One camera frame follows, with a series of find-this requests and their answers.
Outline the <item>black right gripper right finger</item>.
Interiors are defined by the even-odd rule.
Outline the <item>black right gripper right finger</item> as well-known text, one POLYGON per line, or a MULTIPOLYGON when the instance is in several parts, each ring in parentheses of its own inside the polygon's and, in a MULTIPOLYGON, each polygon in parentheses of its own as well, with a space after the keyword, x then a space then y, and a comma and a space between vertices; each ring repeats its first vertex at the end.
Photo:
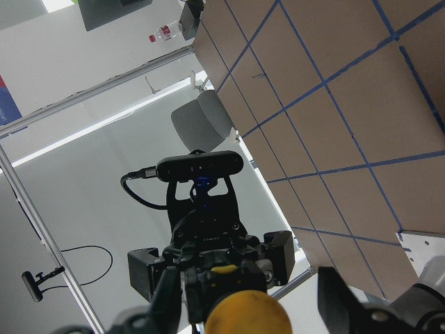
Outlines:
POLYGON ((372 303, 362 303, 337 270, 318 268, 317 305, 329 333, 392 333, 393 316, 372 303))

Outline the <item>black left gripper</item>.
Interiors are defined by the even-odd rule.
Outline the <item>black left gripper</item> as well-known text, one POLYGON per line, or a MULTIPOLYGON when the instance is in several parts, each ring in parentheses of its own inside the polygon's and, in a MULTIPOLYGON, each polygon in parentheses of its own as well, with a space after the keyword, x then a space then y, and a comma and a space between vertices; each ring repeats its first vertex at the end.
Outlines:
POLYGON ((248 234, 239 218, 229 177, 225 193, 211 195, 215 177, 193 181, 190 197, 176 197, 177 183, 167 187, 170 244, 159 251, 143 248, 128 253, 131 286, 153 301, 161 276, 169 267, 183 274, 190 313, 208 313, 217 302, 243 290, 266 292, 288 283, 295 265, 293 236, 288 230, 267 232, 263 239, 248 234))

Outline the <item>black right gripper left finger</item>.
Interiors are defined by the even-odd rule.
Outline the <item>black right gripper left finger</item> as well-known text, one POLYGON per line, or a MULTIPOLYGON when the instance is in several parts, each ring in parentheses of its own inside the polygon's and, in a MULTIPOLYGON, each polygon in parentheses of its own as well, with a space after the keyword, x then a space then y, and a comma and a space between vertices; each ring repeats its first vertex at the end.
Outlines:
POLYGON ((108 333, 177 333, 181 317, 181 275, 175 267, 164 270, 146 313, 130 316, 108 333))

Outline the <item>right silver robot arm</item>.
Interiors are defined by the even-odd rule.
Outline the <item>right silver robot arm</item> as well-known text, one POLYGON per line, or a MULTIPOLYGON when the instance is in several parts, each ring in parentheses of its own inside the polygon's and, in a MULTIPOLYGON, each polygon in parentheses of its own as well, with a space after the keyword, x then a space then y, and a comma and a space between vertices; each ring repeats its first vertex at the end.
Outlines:
MULTIPOLYGON (((332 267, 318 269, 318 312, 329 333, 443 333, 444 293, 417 282, 390 305, 360 303, 332 267)), ((128 317, 110 333, 176 333, 181 312, 181 275, 164 271, 146 313, 128 317)), ((292 333, 288 314, 265 292, 246 290, 223 299, 205 333, 292 333)))

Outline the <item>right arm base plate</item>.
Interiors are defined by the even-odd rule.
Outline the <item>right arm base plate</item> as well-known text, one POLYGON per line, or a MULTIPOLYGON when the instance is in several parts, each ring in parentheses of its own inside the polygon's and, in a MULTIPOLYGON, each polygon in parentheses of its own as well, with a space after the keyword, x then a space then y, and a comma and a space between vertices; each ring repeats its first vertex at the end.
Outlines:
POLYGON ((444 272, 444 234, 405 230, 396 236, 418 277, 427 268, 444 272))

